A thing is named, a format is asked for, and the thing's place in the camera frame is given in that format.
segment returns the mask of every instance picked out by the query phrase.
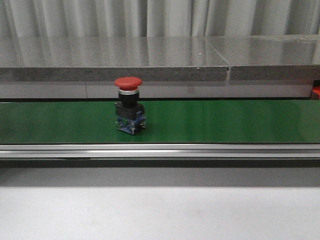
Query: green conveyor belt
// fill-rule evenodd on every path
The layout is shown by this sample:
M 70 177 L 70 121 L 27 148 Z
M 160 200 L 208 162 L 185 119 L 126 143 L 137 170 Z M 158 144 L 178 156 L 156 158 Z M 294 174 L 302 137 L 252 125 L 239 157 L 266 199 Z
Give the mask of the green conveyor belt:
M 147 128 L 116 129 L 113 101 L 0 104 L 0 144 L 320 143 L 318 100 L 141 101 Z

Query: granite slab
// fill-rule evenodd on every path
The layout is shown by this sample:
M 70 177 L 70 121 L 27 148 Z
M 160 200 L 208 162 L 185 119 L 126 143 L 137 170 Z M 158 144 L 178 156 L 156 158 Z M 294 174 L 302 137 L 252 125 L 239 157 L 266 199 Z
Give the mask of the granite slab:
M 231 81 L 320 80 L 320 35 L 209 36 Z
M 0 39 L 0 82 L 224 81 L 227 68 L 202 37 Z

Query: gray curtain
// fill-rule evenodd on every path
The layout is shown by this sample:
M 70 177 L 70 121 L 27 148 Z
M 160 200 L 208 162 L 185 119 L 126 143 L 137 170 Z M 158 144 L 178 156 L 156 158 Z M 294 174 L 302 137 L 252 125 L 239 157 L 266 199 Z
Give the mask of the gray curtain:
M 320 0 L 0 0 L 0 37 L 317 34 Z

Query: red mushroom button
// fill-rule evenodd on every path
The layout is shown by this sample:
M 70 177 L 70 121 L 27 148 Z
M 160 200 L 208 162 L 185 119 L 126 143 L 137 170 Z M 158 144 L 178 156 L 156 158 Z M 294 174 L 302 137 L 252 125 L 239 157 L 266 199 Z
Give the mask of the red mushroom button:
M 142 80 L 135 76 L 120 77 L 114 84 L 122 91 L 134 91 L 142 84 Z

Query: conveyor belt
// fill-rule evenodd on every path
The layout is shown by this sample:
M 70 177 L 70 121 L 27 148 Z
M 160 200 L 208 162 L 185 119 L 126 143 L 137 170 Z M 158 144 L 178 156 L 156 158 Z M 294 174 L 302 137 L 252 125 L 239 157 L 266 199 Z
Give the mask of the conveyor belt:
M 116 130 L 114 101 L 3 102 L 0 157 L 320 158 L 320 101 L 142 103 L 147 128 L 132 136 Z

